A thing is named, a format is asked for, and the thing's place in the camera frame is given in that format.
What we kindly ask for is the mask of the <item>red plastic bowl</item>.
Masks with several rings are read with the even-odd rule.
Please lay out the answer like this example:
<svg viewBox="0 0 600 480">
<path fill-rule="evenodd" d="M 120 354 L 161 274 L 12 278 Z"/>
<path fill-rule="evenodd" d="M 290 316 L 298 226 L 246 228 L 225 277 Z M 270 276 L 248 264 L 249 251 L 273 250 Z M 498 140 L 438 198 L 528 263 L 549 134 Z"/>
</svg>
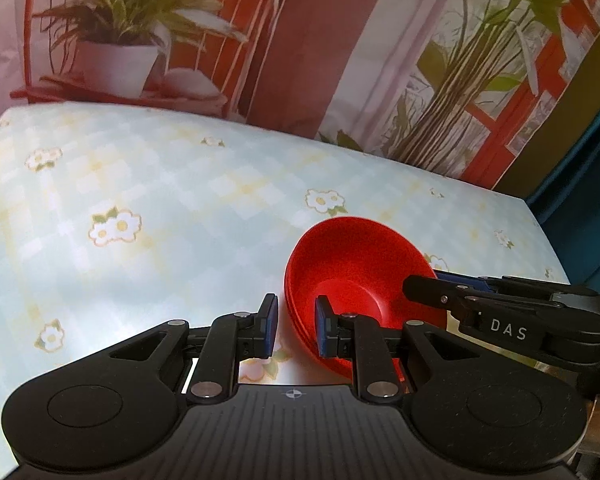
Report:
<svg viewBox="0 0 600 480">
<path fill-rule="evenodd" d="M 405 237 L 383 224 L 358 217 L 335 217 L 308 229 L 288 259 L 284 294 L 290 322 L 302 344 L 322 367 L 344 377 L 351 364 L 318 355 L 314 302 L 328 297 L 338 314 L 376 318 L 397 330 L 409 320 L 446 327 L 446 312 L 406 299 L 410 275 L 434 278 L 434 270 Z"/>
</svg>

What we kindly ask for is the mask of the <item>teal curtain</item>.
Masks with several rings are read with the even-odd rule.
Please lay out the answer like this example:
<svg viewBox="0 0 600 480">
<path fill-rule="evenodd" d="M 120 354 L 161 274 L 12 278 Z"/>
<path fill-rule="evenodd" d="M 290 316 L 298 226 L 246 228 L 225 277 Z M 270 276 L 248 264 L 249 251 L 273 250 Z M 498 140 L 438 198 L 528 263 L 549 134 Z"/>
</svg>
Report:
<svg viewBox="0 0 600 480">
<path fill-rule="evenodd" d="M 527 204 L 569 281 L 600 292 L 600 111 Z"/>
</svg>

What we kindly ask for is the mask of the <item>printed room backdrop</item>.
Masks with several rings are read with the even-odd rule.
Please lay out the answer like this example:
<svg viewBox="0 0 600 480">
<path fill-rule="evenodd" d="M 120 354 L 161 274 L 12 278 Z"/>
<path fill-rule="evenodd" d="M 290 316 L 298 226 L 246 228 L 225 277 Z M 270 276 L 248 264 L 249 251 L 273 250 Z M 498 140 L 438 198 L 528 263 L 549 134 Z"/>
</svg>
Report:
<svg viewBox="0 0 600 480">
<path fill-rule="evenodd" d="M 493 188 L 599 39 L 600 0 L 0 0 L 0 114 L 178 110 Z"/>
</svg>

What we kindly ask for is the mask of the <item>floral checkered tablecloth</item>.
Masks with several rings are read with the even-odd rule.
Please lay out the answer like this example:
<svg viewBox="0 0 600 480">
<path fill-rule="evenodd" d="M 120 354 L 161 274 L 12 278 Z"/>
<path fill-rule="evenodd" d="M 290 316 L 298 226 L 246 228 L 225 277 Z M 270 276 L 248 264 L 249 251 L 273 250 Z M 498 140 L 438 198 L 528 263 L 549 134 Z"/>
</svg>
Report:
<svg viewBox="0 0 600 480">
<path fill-rule="evenodd" d="M 1 430 L 23 382 L 171 318 L 280 294 L 329 218 L 399 232 L 438 270 L 562 282 L 519 198 L 298 136 L 155 108 L 60 103 L 0 117 Z"/>
</svg>

